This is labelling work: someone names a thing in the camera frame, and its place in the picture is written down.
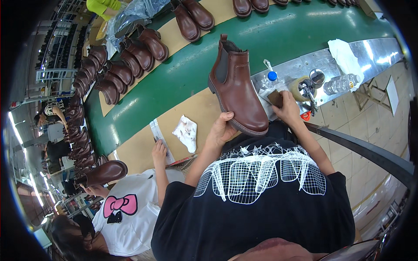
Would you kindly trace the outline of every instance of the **blue bottle cap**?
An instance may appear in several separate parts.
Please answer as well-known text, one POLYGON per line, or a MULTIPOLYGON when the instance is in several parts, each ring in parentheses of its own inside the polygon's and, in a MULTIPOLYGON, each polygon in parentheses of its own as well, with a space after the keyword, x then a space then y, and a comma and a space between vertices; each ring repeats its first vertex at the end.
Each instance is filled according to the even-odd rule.
POLYGON ((277 79, 277 74, 274 71, 271 71, 267 74, 267 78, 270 81, 275 81, 277 79))

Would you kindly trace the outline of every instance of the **black bow tie print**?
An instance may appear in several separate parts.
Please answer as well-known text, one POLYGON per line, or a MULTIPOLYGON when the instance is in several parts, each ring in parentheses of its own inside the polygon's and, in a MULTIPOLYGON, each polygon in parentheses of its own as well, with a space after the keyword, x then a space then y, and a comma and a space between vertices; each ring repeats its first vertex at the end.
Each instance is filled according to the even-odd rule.
POLYGON ((111 223, 120 223, 122 221, 122 212, 118 211, 116 213, 116 215, 114 215, 113 213, 110 214, 110 216, 107 218, 107 223, 111 224, 111 223))

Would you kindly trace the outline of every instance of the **pink bow print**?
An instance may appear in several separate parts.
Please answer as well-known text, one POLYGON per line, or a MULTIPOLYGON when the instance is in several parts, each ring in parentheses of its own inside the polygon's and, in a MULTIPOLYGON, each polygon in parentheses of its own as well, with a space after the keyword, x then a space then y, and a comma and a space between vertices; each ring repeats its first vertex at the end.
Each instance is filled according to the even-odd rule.
POLYGON ((135 194, 128 194, 123 198, 109 196, 104 202, 103 216, 110 217, 114 210, 120 210, 127 215, 134 215, 138 210, 138 202, 135 194))

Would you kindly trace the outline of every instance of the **white t-shirt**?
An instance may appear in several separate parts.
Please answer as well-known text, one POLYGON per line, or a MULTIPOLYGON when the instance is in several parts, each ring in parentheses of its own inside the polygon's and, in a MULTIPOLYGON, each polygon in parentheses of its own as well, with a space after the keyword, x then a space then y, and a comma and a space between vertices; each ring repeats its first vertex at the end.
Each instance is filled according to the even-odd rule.
MULTIPOLYGON (((166 170, 169 182, 184 182, 183 173, 166 170)), ((158 206, 155 169, 129 175, 111 189, 93 218, 96 232, 100 231, 114 256, 134 256, 151 248, 158 206), (111 214, 121 212, 120 223, 107 223, 111 214)))

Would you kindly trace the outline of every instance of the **hand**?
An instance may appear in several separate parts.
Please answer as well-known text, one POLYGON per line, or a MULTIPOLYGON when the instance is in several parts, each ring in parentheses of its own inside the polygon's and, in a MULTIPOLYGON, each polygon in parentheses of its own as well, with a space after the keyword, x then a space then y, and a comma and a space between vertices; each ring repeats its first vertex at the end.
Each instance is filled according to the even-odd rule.
POLYGON ((82 187, 87 194, 93 195, 96 197, 105 198, 109 194, 109 190, 100 185, 94 185, 94 186, 85 188, 83 184, 80 184, 80 187, 82 187))
POLYGON ((271 108, 274 113, 290 127, 301 123, 302 118, 300 117, 300 109, 293 94, 289 91, 281 91, 280 94, 283 96, 283 107, 279 109, 272 105, 271 108))
POLYGON ((154 168, 166 168, 167 148, 164 146, 162 140, 158 140, 151 152, 154 161, 154 168))
POLYGON ((218 119, 213 123, 208 137, 206 138, 207 146, 222 147, 237 130, 232 127, 228 121, 234 117, 233 112, 222 112, 218 119))

